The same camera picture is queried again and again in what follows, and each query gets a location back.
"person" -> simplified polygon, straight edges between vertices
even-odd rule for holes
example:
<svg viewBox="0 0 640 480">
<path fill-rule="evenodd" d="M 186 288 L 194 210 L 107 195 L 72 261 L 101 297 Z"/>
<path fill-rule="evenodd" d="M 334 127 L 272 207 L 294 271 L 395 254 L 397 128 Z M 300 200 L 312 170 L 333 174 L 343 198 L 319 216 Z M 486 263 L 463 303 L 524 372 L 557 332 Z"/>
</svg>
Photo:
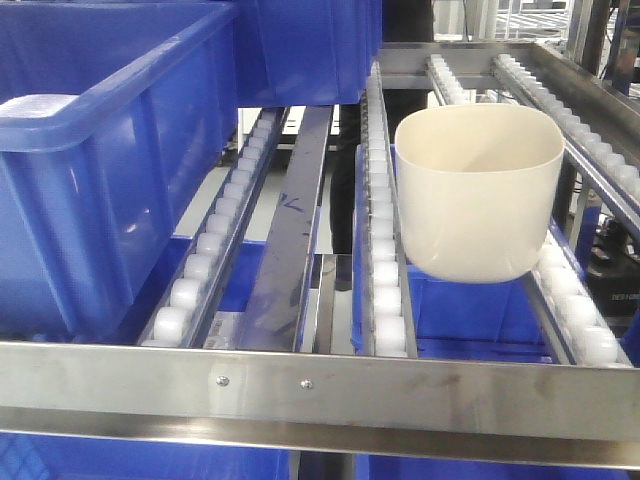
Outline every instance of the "person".
<svg viewBox="0 0 640 480">
<path fill-rule="evenodd" d="M 384 0 L 385 42 L 433 41 L 431 0 Z M 394 141 L 398 124 L 407 115 L 426 107 L 422 90 L 385 90 L 389 138 Z M 340 131 L 336 165 L 331 178 L 329 223 L 335 254 L 351 254 L 355 197 L 355 156 L 360 144 L 360 104 L 340 106 Z"/>
</svg>

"roller conveyor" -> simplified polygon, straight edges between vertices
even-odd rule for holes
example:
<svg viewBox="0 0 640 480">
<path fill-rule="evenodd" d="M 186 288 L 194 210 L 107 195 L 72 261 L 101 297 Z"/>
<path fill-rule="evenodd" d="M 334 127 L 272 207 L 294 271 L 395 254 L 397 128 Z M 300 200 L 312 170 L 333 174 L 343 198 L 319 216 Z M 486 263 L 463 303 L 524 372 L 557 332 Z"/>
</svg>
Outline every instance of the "roller conveyor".
<svg viewBox="0 0 640 480">
<path fill-rule="evenodd" d="M 355 261 L 363 280 L 365 337 L 361 356 L 327 355 L 327 331 L 331 331 L 332 319 L 326 310 L 316 318 L 317 341 L 312 342 L 315 354 L 296 353 L 313 283 L 313 244 L 329 107 L 309 108 L 305 114 L 274 214 L 265 260 L 234 334 L 235 349 L 199 348 L 210 332 L 229 268 L 264 179 L 267 152 L 277 143 L 284 112 L 265 111 L 187 252 L 217 252 L 217 259 L 213 265 L 206 265 L 203 273 L 202 267 L 189 261 L 193 257 L 185 256 L 139 339 L 139 345 L 157 348 L 1 344 L 0 359 L 15 368 L 0 372 L 5 386 L 0 392 L 0 428 L 321 451 L 640 467 L 640 413 L 634 404 L 640 377 L 624 368 L 629 362 L 622 350 L 617 351 L 614 362 L 609 362 L 619 364 L 616 366 L 620 368 L 614 369 L 417 358 L 382 88 L 434 87 L 443 103 L 457 103 L 467 101 L 461 93 L 463 88 L 506 87 L 522 102 L 552 115 L 557 111 L 557 115 L 566 116 L 569 112 L 563 109 L 573 109 L 574 99 L 559 89 L 558 82 L 550 80 L 560 72 L 573 75 L 568 88 L 582 85 L 584 95 L 593 92 L 588 98 L 596 102 L 594 105 L 604 102 L 604 97 L 613 100 L 623 112 L 620 122 L 629 118 L 640 122 L 624 101 L 599 87 L 594 90 L 590 79 L 581 77 L 542 47 L 480 44 L 468 50 L 474 53 L 472 57 L 465 46 L 389 46 L 367 84 L 363 161 L 357 170 L 356 189 L 362 256 Z M 510 57 L 501 56 L 505 54 L 524 65 L 533 65 L 536 76 L 520 82 L 516 72 L 522 70 Z M 447 65 L 451 75 L 443 76 Z M 556 99 L 563 102 L 562 106 L 547 107 L 542 101 L 543 89 L 552 86 L 562 98 Z M 611 145 L 611 153 L 620 152 L 627 161 L 637 158 L 633 155 L 635 124 L 610 135 L 599 128 L 593 112 L 579 113 L 579 124 L 588 122 L 600 132 Z M 619 188 L 613 170 L 592 158 L 599 144 L 589 133 L 584 128 L 567 127 L 568 156 L 603 200 L 612 204 L 612 211 L 633 227 L 631 232 L 637 237 L 640 220 L 636 218 L 638 205 L 633 192 L 626 186 Z M 237 174 L 239 171 L 250 175 Z M 218 224 L 211 217 L 220 218 L 215 215 L 233 220 Z M 200 245 L 202 238 L 209 239 L 207 234 L 218 235 L 211 239 L 218 240 L 219 249 Z M 573 272 L 573 259 L 560 251 L 564 246 L 564 239 L 552 227 L 545 246 L 549 265 L 562 265 Z M 319 265 L 323 279 L 319 295 L 324 302 L 332 294 L 335 258 L 327 256 Z M 555 289 L 545 275 L 541 262 L 522 282 L 538 313 L 547 346 L 560 364 L 589 363 L 575 351 L 562 320 L 557 318 Z M 572 275 L 578 282 L 577 273 Z M 174 300 L 175 283 L 185 278 L 199 279 L 201 291 L 196 288 L 198 294 L 191 292 L 187 300 Z M 578 285 L 579 293 L 588 298 L 588 292 Z M 399 300 L 393 310 L 389 307 L 390 296 Z M 179 317 L 180 328 L 165 331 L 169 332 L 168 339 L 164 335 L 156 338 L 155 322 L 160 312 L 181 306 L 193 313 Z M 384 344 L 378 336 L 380 319 L 390 317 L 403 321 L 404 346 L 402 335 L 390 344 Z M 606 326 L 600 316 L 597 322 L 602 328 Z M 60 369 L 67 373 L 62 389 L 55 384 L 58 376 L 54 372 Z M 612 404 L 617 415 L 602 418 L 603 409 Z M 526 418 L 520 415 L 522 411 L 527 412 Z M 594 420 L 585 422 L 585 418 Z"/>
</svg>

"metal shelf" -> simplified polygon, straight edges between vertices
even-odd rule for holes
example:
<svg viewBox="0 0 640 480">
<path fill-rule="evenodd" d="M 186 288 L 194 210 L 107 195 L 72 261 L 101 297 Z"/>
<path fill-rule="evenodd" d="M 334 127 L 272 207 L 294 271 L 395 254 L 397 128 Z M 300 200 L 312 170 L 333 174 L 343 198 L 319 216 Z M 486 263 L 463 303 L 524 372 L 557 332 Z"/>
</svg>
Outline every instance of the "metal shelf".
<svg viewBox="0 0 640 480">
<path fill-rule="evenodd" d="M 381 54 L 382 86 L 432 88 L 425 65 L 433 53 L 473 89 L 503 88 L 492 60 L 510 53 L 616 150 L 639 158 L 634 104 L 539 45 L 393 44 Z M 241 348 L 279 352 L 2 342 L 0 429 L 640 468 L 635 370 L 326 354 L 332 256 L 322 259 L 325 313 L 315 329 L 317 353 L 294 353 L 311 278 L 331 109 L 311 108 L 306 115 L 269 235 L 268 261 L 238 337 Z M 605 201 L 638 214 L 638 204 L 593 167 L 579 144 L 569 153 Z M 626 219 L 640 232 L 635 216 Z"/>
</svg>

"flow rack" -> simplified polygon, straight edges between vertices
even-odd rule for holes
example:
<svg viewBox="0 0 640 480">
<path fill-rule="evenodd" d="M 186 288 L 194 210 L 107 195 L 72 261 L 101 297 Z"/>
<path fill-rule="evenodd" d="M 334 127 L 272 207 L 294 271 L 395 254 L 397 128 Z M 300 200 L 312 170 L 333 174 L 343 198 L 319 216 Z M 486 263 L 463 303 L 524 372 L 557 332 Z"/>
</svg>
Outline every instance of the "flow rack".
<svg viewBox="0 0 640 480">
<path fill-rule="evenodd" d="M 567 138 L 565 162 L 640 240 L 640 190 L 620 168 L 640 159 L 640 114 L 629 100 L 533 43 L 388 44 L 362 107 L 356 189 L 361 248 L 355 262 L 363 338 L 357 355 L 329 354 L 336 257 L 314 262 L 313 255 L 332 117 L 332 108 L 322 106 L 305 111 L 255 287 L 230 348 L 203 348 L 282 127 L 283 110 L 263 110 L 138 346 L 0 343 L 0 429 L 640 469 L 640 374 L 617 343 L 605 367 L 593 365 L 572 341 L 559 301 L 566 292 L 554 288 L 547 266 L 567 270 L 574 293 L 589 296 L 555 226 L 544 247 L 547 260 L 521 280 L 553 363 L 417 358 L 385 133 L 382 91 L 395 88 L 433 89 L 442 103 L 467 101 L 464 90 L 495 90 L 499 99 L 549 113 Z M 216 214 L 231 223 L 220 224 Z M 575 223 L 579 229 L 579 218 Z M 218 243 L 205 245 L 209 240 Z M 186 255 L 206 248 L 217 256 L 196 268 Z M 380 258 L 384 270 L 376 271 Z M 188 264 L 200 280 L 178 292 L 176 305 L 187 302 L 193 313 L 181 317 L 168 340 L 155 338 L 154 322 L 174 305 L 172 289 Z M 312 353 L 303 353 L 314 273 L 320 306 Z M 383 304 L 379 295 L 385 295 Z M 392 345 L 376 336 L 381 305 L 403 322 Z M 607 328 L 599 315 L 596 321 Z"/>
</svg>

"blue crate wall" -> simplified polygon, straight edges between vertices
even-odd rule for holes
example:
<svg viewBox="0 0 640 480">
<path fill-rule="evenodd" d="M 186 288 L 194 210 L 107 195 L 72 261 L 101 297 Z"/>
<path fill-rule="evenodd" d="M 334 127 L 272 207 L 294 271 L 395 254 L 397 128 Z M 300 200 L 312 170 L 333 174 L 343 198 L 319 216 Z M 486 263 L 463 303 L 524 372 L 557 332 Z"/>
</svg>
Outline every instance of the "blue crate wall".
<svg viewBox="0 0 640 480">
<path fill-rule="evenodd" d="M 0 5 L 0 102 L 79 95 L 51 117 L 0 115 L 2 331 L 118 326 L 235 127 L 236 13 Z"/>
<path fill-rule="evenodd" d="M 357 480 L 629 480 L 621 470 L 360 455 Z"/>
<path fill-rule="evenodd" d="M 288 453 L 0 434 L 0 480 L 287 480 Z"/>
<path fill-rule="evenodd" d="M 379 43 L 371 0 L 234 0 L 243 107 L 357 103 Z"/>
</svg>

